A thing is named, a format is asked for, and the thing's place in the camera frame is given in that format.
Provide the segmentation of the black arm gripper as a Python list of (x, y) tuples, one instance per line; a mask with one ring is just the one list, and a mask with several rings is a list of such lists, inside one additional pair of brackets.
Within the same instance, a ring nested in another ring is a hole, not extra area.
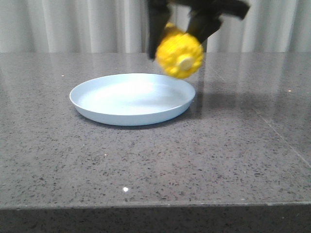
[(171, 17), (168, 4), (179, 4), (191, 8), (186, 33), (204, 43), (222, 25), (223, 13), (244, 19), (250, 5), (242, 0), (149, 0), (147, 2), (149, 22), (149, 58), (156, 58), (157, 47), (163, 36), (164, 28)]

